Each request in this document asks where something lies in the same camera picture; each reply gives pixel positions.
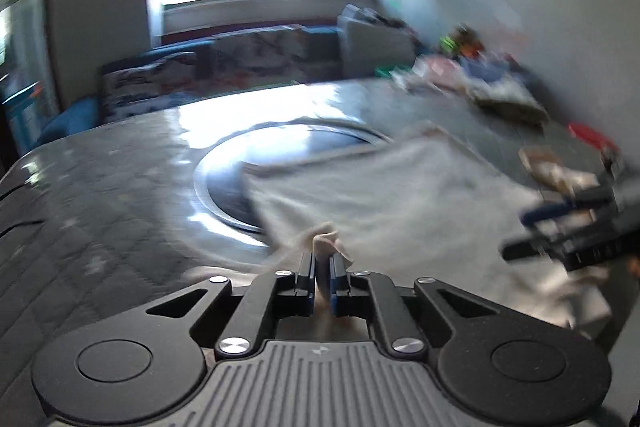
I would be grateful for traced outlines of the blue cabinet in doorway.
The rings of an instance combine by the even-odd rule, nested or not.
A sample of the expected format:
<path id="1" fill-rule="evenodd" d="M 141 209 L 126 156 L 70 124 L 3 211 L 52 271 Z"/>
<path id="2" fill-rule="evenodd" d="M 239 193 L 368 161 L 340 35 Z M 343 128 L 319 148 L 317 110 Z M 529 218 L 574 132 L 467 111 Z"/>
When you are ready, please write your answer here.
<path id="1" fill-rule="evenodd" d="M 2 103 L 8 116 L 17 153 L 29 152 L 38 141 L 48 121 L 48 106 L 39 82 L 18 90 Z"/>

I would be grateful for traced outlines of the folded beige clothes stack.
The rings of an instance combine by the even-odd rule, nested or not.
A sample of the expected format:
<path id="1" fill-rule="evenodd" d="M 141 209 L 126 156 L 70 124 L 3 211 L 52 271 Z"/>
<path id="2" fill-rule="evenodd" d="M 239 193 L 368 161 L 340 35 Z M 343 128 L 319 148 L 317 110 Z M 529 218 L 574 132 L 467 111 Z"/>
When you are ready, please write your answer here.
<path id="1" fill-rule="evenodd" d="M 493 82 L 469 79 L 465 92 L 480 109 L 505 120 L 532 127 L 541 127 L 549 121 L 544 106 L 537 102 L 518 78 L 507 72 Z"/>

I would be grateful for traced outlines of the pink garment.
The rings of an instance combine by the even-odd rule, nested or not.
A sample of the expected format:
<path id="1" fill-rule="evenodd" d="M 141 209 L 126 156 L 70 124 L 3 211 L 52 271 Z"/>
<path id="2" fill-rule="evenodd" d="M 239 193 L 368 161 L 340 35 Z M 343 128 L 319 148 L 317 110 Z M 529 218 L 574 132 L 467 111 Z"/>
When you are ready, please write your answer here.
<path id="1" fill-rule="evenodd" d="M 412 71 L 438 89 L 460 91 L 465 87 L 466 76 L 462 67 L 441 55 L 419 56 Z"/>

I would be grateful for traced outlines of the round black induction cooktop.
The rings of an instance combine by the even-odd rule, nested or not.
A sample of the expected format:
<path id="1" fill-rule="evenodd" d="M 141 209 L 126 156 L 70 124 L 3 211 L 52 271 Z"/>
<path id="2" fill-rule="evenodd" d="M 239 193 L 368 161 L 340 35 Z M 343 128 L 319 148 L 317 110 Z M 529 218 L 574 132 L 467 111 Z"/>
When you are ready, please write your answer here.
<path id="1" fill-rule="evenodd" d="M 390 142 L 359 121 L 298 118 L 263 122 L 218 141 L 194 170 L 194 192 L 229 227 L 262 233 L 250 196 L 255 180 L 287 173 L 309 161 Z"/>

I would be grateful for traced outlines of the green bowl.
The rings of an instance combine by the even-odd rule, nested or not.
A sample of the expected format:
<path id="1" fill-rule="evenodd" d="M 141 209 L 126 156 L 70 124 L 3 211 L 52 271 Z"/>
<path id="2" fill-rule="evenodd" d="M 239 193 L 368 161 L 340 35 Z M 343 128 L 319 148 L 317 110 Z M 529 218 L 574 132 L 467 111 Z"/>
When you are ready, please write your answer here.
<path id="1" fill-rule="evenodd" d="M 390 78 L 393 76 L 393 72 L 398 72 L 398 74 L 405 74 L 405 72 L 410 72 L 411 68 L 408 66 L 388 66 L 388 67 L 378 67 L 374 71 L 375 77 L 378 78 Z"/>

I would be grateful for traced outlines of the grey pillow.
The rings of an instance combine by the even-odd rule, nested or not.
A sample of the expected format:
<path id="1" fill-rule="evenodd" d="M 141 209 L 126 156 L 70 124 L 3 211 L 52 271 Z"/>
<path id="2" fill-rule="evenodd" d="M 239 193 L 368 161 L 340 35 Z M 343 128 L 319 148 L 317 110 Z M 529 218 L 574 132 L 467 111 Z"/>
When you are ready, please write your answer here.
<path id="1" fill-rule="evenodd" d="M 416 59 L 410 34 L 388 26 L 375 10 L 348 4 L 337 28 L 345 78 L 372 77 L 377 68 L 412 66 Z"/>

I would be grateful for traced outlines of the cream long-sleeve shirt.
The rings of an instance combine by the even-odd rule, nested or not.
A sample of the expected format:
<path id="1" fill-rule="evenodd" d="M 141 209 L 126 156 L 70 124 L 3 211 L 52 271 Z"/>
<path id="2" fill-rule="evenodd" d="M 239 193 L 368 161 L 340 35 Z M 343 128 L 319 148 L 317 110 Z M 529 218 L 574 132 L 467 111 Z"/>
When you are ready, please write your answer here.
<path id="1" fill-rule="evenodd" d="M 281 262 L 311 253 L 326 269 L 338 254 L 400 285 L 435 277 L 589 336 L 612 319 L 605 269 L 570 275 L 547 258 L 500 257 L 539 195 L 440 128 L 255 180 L 250 196 Z"/>

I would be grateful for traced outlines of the blue sofa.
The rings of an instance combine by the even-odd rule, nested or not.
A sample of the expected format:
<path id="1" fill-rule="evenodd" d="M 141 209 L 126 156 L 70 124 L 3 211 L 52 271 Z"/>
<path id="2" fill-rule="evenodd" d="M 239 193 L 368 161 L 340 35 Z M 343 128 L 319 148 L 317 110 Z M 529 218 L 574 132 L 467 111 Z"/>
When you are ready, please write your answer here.
<path id="1" fill-rule="evenodd" d="M 339 80 L 342 77 L 342 57 L 338 41 L 338 28 L 335 26 L 303 26 L 303 28 L 308 38 L 309 58 L 306 66 L 307 80 L 298 83 Z M 210 60 L 210 44 L 215 37 L 160 46 L 149 52 L 101 66 L 98 70 L 98 78 L 96 78 L 96 93 L 81 98 L 60 116 L 55 117 L 44 128 L 36 144 L 40 146 L 101 126 L 101 124 L 109 124 L 109 122 L 103 121 L 101 105 L 103 77 L 110 72 L 151 64 L 159 58 L 171 54 L 192 52 L 196 55 L 198 98 L 195 101 L 244 92 L 226 91 L 215 86 L 212 80 L 212 61 Z"/>

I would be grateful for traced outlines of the butterfly print cushion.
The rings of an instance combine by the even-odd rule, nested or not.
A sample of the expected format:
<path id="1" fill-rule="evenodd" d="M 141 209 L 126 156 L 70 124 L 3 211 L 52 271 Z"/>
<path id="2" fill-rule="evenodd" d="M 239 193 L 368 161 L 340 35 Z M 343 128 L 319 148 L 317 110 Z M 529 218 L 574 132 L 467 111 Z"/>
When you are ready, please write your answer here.
<path id="1" fill-rule="evenodd" d="M 180 52 L 103 77 L 104 122 L 158 112 L 198 98 L 196 55 Z"/>
<path id="2" fill-rule="evenodd" d="M 210 44 L 212 80 L 226 91 L 303 82 L 308 58 L 308 38 L 299 25 L 226 32 Z"/>

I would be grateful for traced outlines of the right butterfly print cushion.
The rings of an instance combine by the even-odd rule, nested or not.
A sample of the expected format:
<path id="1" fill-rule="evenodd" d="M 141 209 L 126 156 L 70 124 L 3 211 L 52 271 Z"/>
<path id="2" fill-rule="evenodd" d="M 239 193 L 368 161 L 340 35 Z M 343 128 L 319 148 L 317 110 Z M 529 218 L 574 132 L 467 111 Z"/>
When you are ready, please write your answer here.
<path id="1" fill-rule="evenodd" d="M 303 82 L 308 58 L 308 38 L 299 25 L 226 32 L 210 44 L 212 80 L 226 91 Z"/>

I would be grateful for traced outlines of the left butterfly print cushion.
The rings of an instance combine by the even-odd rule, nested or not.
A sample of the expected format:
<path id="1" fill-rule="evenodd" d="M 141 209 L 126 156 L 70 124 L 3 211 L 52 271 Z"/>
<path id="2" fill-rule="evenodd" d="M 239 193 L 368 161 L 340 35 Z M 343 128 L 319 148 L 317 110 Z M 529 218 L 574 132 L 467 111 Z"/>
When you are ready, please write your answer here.
<path id="1" fill-rule="evenodd" d="M 103 77 L 104 122 L 158 112 L 198 98 L 196 55 L 180 52 Z"/>

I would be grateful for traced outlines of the grey quilted star tablecloth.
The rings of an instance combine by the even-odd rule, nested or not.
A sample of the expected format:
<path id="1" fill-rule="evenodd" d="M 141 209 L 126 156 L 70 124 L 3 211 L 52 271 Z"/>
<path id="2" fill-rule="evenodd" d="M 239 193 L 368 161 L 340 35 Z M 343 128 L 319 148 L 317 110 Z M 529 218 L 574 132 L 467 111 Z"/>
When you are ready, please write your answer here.
<path id="1" fill-rule="evenodd" d="M 359 121 L 390 142 L 437 127 L 534 191 L 516 157 L 526 143 L 600 166 L 557 124 L 530 130 L 385 80 L 210 98 L 40 146 L 1 182 L 3 425 L 620 423 L 604 407 L 612 371 L 597 336 L 435 277 L 392 280 L 424 355 L 386 355 L 366 321 L 336 317 L 316 259 L 309 317 L 280 320 L 256 355 L 216 355 L 233 289 L 296 272 L 303 254 L 281 262 L 264 230 L 219 221 L 194 170 L 226 136 L 298 118 Z"/>

